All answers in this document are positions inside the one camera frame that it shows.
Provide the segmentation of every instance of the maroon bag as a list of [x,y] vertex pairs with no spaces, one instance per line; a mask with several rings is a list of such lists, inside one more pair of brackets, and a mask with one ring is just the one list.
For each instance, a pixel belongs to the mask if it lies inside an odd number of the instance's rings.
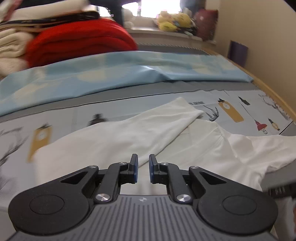
[[203,41],[213,40],[218,21],[218,10],[200,9],[194,16],[197,36]]

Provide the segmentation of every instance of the wooden edge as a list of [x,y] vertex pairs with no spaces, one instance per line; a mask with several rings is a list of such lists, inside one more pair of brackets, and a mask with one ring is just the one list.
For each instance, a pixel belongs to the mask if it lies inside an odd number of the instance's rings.
[[[217,52],[203,48],[203,51],[207,52],[210,55],[219,55]],[[253,78],[253,84],[257,86],[259,89],[264,91],[270,98],[272,98],[290,117],[291,119],[296,122],[296,112],[272,89],[270,88],[266,83],[264,83],[262,80],[257,78],[255,75],[251,74],[249,71],[241,67],[240,65],[236,64],[235,62],[228,59],[231,63],[233,63],[236,67],[240,68],[242,71],[244,71],[246,74],[251,76]]]

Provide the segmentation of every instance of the red cushion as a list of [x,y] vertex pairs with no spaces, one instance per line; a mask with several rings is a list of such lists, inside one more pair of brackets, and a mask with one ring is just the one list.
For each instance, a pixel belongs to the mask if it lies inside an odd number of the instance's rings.
[[218,20],[218,10],[200,9],[194,16],[197,29],[197,36],[203,41],[213,40],[216,24]]
[[65,23],[40,33],[27,46],[30,67],[98,53],[137,50],[129,33],[109,19]]

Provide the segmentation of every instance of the light blue folded sheet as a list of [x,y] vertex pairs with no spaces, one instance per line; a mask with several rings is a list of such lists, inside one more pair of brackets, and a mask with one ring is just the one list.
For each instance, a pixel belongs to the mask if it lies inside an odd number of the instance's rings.
[[252,78],[222,56],[114,52],[61,61],[8,75],[0,82],[0,115],[118,87],[166,80]]

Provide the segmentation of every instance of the yellow bottle print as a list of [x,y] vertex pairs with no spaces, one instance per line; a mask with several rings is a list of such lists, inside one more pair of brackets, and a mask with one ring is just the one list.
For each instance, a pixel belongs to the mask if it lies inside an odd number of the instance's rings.
[[32,157],[39,148],[49,144],[51,135],[52,127],[48,124],[45,124],[34,131],[34,136],[31,142],[31,147],[28,155],[28,162],[33,161]]
[[240,113],[238,113],[238,111],[227,101],[219,98],[218,102],[221,108],[230,116],[231,119],[234,120],[234,122],[244,121],[244,118],[240,115]]

